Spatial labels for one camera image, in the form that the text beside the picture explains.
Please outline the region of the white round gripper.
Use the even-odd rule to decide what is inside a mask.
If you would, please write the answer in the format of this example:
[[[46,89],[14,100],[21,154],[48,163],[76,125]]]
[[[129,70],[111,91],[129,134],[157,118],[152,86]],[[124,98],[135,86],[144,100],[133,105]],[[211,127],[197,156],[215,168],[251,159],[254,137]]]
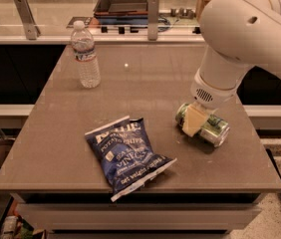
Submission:
[[[199,68],[190,88],[196,102],[183,106],[182,130],[188,136],[194,136],[207,122],[209,115],[214,115],[234,96],[238,84],[236,78],[225,73],[209,73]]]

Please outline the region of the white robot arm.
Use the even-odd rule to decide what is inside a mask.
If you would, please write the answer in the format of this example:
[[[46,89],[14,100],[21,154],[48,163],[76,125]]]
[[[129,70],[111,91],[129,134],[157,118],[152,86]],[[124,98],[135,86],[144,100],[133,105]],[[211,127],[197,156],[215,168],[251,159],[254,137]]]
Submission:
[[[281,0],[211,0],[199,19],[207,44],[182,130],[195,135],[260,67],[281,80]]]

